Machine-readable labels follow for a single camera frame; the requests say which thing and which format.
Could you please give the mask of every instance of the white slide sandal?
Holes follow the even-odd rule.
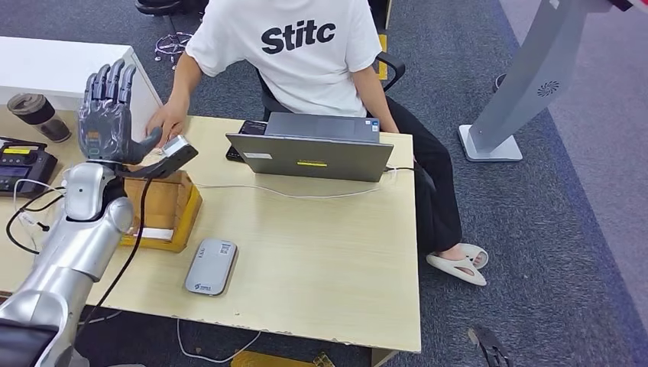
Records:
[[[429,254],[426,256],[426,260],[428,264],[440,271],[444,271],[463,281],[467,281],[470,284],[480,285],[482,287],[486,285],[486,279],[484,279],[484,276],[481,275],[479,270],[477,270],[477,268],[472,264],[472,261],[468,258],[453,261],[440,258],[434,254]],[[462,269],[468,270],[472,274],[468,274]]]
[[[466,258],[472,261],[473,265],[475,265],[475,258],[477,258],[479,254],[481,254],[481,264],[475,265],[475,268],[477,268],[477,270],[483,268],[484,266],[486,266],[486,264],[488,264],[488,252],[486,252],[486,250],[484,250],[483,248],[471,245],[469,243],[460,243],[459,247],[466,254]]]

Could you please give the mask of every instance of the black pants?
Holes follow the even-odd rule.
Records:
[[[446,147],[410,111],[387,97],[398,130],[412,135],[416,162],[434,181],[429,185],[423,173],[414,172],[416,195],[416,240],[424,253],[445,251],[462,239],[452,162]]]

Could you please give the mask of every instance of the brown cup lid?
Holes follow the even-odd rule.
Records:
[[[30,115],[41,110],[46,102],[42,94],[22,93],[9,99],[7,108],[14,115]]]

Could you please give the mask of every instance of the stand base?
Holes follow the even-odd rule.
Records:
[[[459,139],[462,141],[466,158],[470,162],[518,162],[522,161],[522,152],[511,135],[492,151],[478,151],[470,136],[472,125],[459,126]]]

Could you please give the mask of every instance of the smartphone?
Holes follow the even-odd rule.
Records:
[[[238,133],[248,134],[248,135],[263,135],[265,134],[266,127],[267,127],[266,122],[246,120],[245,122],[243,122],[243,126],[241,126],[241,128],[238,130]],[[241,157],[241,155],[232,146],[230,146],[229,149],[227,150],[227,154],[225,154],[225,157],[229,161],[243,162],[243,158]]]

